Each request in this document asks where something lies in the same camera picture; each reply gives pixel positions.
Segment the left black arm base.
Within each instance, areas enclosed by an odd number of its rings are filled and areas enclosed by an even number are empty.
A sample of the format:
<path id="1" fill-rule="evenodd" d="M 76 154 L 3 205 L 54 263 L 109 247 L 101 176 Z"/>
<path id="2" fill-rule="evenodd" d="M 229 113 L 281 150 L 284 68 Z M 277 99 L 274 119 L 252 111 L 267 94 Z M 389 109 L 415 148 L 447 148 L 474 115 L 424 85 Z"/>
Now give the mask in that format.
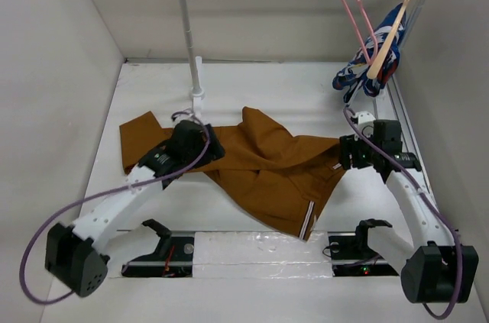
<path id="1" fill-rule="evenodd" d="M 143 231 L 157 237 L 155 248 L 122 265 L 121 275 L 128 278 L 186 278 L 193 275 L 194 232 L 173 233 L 154 219 L 143 221 Z"/>

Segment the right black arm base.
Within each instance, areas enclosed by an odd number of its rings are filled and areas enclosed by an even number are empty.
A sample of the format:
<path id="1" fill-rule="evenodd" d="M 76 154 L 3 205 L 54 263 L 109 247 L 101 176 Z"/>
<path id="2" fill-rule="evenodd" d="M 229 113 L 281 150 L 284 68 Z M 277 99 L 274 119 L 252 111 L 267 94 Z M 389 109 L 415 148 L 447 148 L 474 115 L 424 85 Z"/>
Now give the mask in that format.
<path id="1" fill-rule="evenodd" d="M 354 231 L 329 231 L 328 243 L 322 254 L 332 263 L 334 277 L 398 276 L 383 257 L 369 248 L 368 232 L 372 228 L 388 227 L 385 220 L 361 220 Z"/>

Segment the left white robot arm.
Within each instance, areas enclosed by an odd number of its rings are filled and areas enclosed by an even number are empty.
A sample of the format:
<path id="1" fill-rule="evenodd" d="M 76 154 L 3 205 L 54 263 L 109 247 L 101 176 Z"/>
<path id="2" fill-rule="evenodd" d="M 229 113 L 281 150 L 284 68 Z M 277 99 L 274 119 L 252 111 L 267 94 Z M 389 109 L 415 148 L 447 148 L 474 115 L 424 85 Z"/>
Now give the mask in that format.
<path id="1" fill-rule="evenodd" d="M 150 198 L 190 170 L 223 158 L 210 124 L 179 120 L 170 138 L 149 150 L 131 169 L 126 186 L 70 225 L 55 224 L 47 233 L 45 268 L 79 297 L 91 295 L 108 273 L 105 248 L 115 232 Z"/>

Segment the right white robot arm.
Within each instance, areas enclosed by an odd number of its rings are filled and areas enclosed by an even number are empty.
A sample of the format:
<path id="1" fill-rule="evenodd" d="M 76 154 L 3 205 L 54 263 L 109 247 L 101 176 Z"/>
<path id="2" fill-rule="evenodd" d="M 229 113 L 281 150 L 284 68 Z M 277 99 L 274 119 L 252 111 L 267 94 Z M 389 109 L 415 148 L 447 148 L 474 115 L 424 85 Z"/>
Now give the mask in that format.
<path id="1" fill-rule="evenodd" d="M 439 213 L 424 183 L 421 163 L 403 151 L 401 125 L 362 111 L 347 117 L 353 134 L 340 139 L 344 170 L 373 168 L 397 201 L 411 235 L 406 242 L 385 220 L 360 221 L 353 248 L 362 257 L 380 255 L 398 273 L 409 302 L 465 303 L 478 267 L 478 253 L 461 244 Z"/>

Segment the brown trousers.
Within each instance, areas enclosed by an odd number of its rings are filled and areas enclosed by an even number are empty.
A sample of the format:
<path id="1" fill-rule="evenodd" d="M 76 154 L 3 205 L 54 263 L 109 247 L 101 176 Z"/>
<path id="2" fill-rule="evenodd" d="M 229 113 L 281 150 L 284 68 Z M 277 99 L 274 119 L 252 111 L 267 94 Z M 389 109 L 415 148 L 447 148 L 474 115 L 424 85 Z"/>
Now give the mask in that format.
<path id="1" fill-rule="evenodd" d="M 244 107 L 241 122 L 214 128 L 225 156 L 194 169 L 205 173 L 251 217 L 304 241 L 345 171 L 336 138 L 293 136 L 262 111 Z M 119 127 L 125 173 L 170 138 L 152 112 Z"/>

